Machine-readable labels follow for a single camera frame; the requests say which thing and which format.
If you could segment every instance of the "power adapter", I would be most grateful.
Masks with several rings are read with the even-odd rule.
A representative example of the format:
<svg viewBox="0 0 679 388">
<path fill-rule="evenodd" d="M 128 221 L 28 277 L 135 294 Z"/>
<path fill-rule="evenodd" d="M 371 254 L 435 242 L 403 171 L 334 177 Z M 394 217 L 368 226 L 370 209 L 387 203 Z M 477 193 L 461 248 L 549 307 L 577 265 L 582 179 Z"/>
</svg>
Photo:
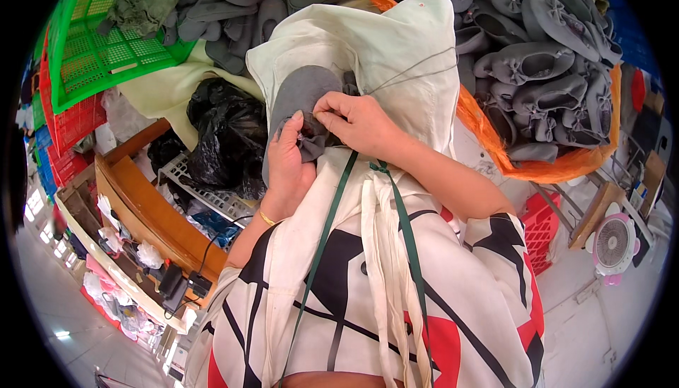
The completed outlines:
<svg viewBox="0 0 679 388">
<path fill-rule="evenodd" d="M 194 270 L 189 274 L 189 288 L 198 298 L 204 299 L 207 297 L 211 287 L 212 282 L 198 274 L 197 271 Z"/>
</svg>

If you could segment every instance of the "green plastic crate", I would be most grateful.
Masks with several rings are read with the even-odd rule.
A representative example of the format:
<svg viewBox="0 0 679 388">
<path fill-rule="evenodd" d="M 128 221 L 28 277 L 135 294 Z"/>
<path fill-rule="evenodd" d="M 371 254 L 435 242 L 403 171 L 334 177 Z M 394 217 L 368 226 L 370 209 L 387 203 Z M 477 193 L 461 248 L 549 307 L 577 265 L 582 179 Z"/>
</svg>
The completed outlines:
<svg viewBox="0 0 679 388">
<path fill-rule="evenodd" d="M 114 27 L 99 36 L 97 26 L 114 0 L 59 0 L 51 18 L 47 58 L 55 114 L 109 87 L 186 60 L 195 42 L 177 39 L 163 46 L 163 34 L 141 40 Z"/>
<path fill-rule="evenodd" d="M 42 109 L 40 92 L 36 91 L 33 100 L 30 102 L 30 109 L 33 111 L 33 130 L 37 130 L 45 125 L 45 112 Z"/>
</svg>

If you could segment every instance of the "blue plastic crate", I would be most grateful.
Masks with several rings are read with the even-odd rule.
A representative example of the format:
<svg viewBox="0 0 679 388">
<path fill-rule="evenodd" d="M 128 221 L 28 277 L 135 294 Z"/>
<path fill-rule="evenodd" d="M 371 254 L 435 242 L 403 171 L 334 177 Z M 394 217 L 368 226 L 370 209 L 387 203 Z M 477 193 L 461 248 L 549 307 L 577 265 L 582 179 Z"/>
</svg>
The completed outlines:
<svg viewBox="0 0 679 388">
<path fill-rule="evenodd" d="M 52 137 L 50 136 L 50 131 L 47 126 L 43 126 L 36 130 L 35 132 L 35 146 L 38 149 L 44 149 L 45 156 L 47 156 L 47 146 L 52 145 Z"/>
<path fill-rule="evenodd" d="M 41 163 L 41 165 L 38 166 L 38 178 L 40 179 L 40 184 L 43 186 L 43 189 L 45 189 L 45 193 L 49 195 L 50 198 L 53 198 L 54 194 L 56 193 L 56 182 L 54 181 L 54 175 L 52 174 L 50 158 L 47 156 L 47 148 L 39 147 L 37 151 Z"/>
</svg>

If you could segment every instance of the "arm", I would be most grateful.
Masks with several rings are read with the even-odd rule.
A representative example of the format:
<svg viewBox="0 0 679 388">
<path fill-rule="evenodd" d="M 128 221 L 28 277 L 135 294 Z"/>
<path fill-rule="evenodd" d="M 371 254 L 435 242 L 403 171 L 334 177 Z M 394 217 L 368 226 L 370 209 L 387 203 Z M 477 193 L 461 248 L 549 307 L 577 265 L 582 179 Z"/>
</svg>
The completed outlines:
<svg viewBox="0 0 679 388">
<path fill-rule="evenodd" d="M 516 215 L 490 180 L 403 132 L 370 96 L 327 93 L 314 116 L 347 146 L 408 172 L 462 221 L 501 212 Z"/>
<path fill-rule="evenodd" d="M 297 135 L 304 123 L 301 111 L 285 123 L 280 138 L 274 135 L 269 144 L 269 189 L 261 200 L 252 222 L 238 235 L 226 259 L 225 267 L 243 268 L 250 261 L 259 237 L 271 226 L 264 221 L 261 211 L 270 220 L 280 222 L 295 213 L 316 179 L 314 163 L 301 163 Z"/>
</svg>

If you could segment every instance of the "black cable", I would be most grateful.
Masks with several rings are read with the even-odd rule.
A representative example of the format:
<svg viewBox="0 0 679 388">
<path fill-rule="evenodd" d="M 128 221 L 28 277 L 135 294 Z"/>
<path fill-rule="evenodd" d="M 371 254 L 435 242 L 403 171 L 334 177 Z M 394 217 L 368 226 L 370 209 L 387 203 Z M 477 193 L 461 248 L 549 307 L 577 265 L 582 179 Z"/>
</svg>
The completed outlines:
<svg viewBox="0 0 679 388">
<path fill-rule="evenodd" d="M 244 218 L 251 218 L 251 217 L 254 217 L 254 215 L 243 215 L 242 217 L 239 217 L 239 218 L 235 219 L 233 222 L 230 222 L 231 224 L 230 224 L 229 226 L 226 226 L 226 228 L 225 228 L 223 231 L 217 232 L 217 234 L 215 235 L 215 237 L 213 237 L 213 238 L 210 240 L 210 242 L 208 243 L 208 246 L 205 247 L 205 252 L 203 253 L 203 261 L 200 263 L 200 269 L 198 269 L 198 276 L 200 275 L 200 272 L 202 272 L 203 266 L 205 265 L 205 259 L 208 257 L 208 250 L 210 249 L 210 245 L 212 245 L 212 244 L 215 242 L 216 238 L 217 238 L 220 234 L 224 233 L 228 228 L 230 228 L 231 226 L 233 226 L 234 224 L 236 224 L 239 220 L 243 220 Z"/>
</svg>

